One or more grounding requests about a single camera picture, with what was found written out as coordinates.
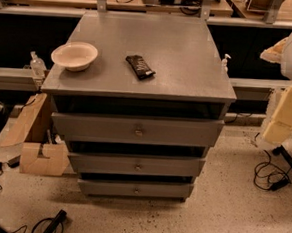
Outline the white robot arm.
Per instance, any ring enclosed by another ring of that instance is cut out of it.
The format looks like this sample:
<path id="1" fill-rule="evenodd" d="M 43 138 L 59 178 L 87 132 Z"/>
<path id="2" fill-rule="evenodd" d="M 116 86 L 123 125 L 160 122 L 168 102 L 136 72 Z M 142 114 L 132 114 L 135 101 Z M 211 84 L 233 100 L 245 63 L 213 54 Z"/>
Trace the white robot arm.
<path id="1" fill-rule="evenodd" d="M 260 58 L 281 66 L 281 74 L 292 82 L 292 33 L 263 50 Z M 283 91 L 274 90 L 268 100 L 267 113 L 261 127 L 261 138 L 280 145 L 292 133 L 292 84 Z"/>

